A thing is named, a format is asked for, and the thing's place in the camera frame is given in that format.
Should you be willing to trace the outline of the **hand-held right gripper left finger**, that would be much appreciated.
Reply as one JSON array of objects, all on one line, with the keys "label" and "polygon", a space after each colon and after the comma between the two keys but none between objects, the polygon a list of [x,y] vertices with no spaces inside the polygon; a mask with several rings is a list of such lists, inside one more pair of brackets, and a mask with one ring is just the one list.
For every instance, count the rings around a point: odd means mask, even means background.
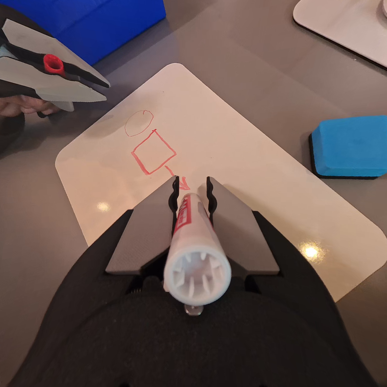
[{"label": "hand-held right gripper left finger", "polygon": [[113,275],[139,275],[171,245],[177,221],[180,179],[172,176],[138,203],[105,269]]}]

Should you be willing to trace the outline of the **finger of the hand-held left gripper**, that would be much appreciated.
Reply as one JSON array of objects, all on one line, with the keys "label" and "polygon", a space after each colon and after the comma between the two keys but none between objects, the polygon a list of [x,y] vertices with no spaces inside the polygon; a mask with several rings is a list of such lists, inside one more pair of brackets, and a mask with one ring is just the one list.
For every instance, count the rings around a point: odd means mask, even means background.
[{"label": "finger of the hand-held left gripper", "polygon": [[1,38],[12,54],[27,64],[43,66],[43,57],[54,55],[63,63],[66,76],[77,76],[93,84],[110,87],[107,79],[54,37],[6,19]]},{"label": "finger of the hand-held left gripper", "polygon": [[10,57],[1,57],[0,76],[4,81],[34,89],[46,101],[98,102],[107,98],[94,89],[59,75],[44,74],[32,65]]}]

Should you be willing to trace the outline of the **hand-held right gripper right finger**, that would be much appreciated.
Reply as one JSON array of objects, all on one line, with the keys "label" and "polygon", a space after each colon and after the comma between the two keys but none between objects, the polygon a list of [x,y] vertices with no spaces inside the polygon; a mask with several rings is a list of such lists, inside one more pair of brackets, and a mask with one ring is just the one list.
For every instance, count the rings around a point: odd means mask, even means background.
[{"label": "hand-held right gripper right finger", "polygon": [[213,177],[207,177],[210,221],[228,259],[245,275],[277,275],[279,266],[252,209]]}]

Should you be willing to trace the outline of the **red marker cap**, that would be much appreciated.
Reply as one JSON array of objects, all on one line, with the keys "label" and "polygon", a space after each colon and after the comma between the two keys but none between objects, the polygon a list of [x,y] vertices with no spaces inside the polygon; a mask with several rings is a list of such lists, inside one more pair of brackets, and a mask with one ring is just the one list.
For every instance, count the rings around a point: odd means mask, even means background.
[{"label": "red marker cap", "polygon": [[49,74],[65,77],[64,64],[60,58],[52,54],[46,54],[43,57],[44,69]]}]

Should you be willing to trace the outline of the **red whiteboard marker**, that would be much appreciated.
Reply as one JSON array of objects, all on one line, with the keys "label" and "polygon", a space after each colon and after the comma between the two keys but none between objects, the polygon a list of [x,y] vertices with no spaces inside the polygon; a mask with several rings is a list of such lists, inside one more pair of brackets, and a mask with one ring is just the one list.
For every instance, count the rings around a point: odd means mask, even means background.
[{"label": "red whiteboard marker", "polygon": [[230,286],[230,263],[195,193],[181,201],[163,277],[165,291],[192,307],[217,301]]}]

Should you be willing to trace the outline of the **white whiteboard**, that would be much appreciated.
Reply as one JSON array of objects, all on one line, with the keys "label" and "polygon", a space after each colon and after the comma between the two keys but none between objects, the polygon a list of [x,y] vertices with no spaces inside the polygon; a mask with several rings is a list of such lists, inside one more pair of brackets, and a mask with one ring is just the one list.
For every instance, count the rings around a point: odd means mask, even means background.
[{"label": "white whiteboard", "polygon": [[57,155],[88,245],[172,175],[207,204],[214,177],[262,214],[334,301],[386,263],[386,236],[179,63],[158,71]]}]

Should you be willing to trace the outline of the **blue whiteboard eraser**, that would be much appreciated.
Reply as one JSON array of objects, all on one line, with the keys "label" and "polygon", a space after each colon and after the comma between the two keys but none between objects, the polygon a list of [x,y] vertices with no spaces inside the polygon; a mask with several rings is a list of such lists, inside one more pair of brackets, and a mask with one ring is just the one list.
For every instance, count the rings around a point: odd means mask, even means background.
[{"label": "blue whiteboard eraser", "polygon": [[308,141],[319,178],[372,180],[387,173],[386,115],[324,120]]}]

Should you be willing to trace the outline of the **person's left forearm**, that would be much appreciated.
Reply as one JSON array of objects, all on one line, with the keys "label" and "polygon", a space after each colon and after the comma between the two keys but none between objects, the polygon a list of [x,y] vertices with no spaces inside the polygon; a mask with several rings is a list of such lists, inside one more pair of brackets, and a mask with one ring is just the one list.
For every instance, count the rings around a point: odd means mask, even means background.
[{"label": "person's left forearm", "polygon": [[6,151],[21,135],[25,126],[25,115],[21,113],[14,117],[0,119],[0,153]]}]

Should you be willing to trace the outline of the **person's left hand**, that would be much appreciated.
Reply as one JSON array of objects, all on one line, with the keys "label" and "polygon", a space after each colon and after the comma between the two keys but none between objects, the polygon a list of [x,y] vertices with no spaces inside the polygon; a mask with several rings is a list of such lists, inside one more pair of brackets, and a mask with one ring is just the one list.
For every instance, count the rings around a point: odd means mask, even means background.
[{"label": "person's left hand", "polygon": [[60,111],[56,105],[49,101],[18,95],[0,99],[0,115],[2,117],[16,117],[21,113],[54,114]]}]

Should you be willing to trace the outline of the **blue plastic bin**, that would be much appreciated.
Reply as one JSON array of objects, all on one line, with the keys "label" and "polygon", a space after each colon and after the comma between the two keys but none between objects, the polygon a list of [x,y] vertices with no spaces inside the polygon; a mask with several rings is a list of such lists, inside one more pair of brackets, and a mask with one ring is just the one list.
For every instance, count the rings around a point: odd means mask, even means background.
[{"label": "blue plastic bin", "polygon": [[166,17],[162,0],[4,0],[89,65]]}]

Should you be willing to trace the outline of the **white clipboard stand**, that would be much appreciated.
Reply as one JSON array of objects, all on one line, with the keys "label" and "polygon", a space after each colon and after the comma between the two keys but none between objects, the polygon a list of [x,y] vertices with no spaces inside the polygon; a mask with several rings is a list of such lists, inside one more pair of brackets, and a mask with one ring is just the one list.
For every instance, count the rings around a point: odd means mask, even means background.
[{"label": "white clipboard stand", "polygon": [[300,26],[387,67],[387,17],[383,0],[302,0],[293,10]]}]

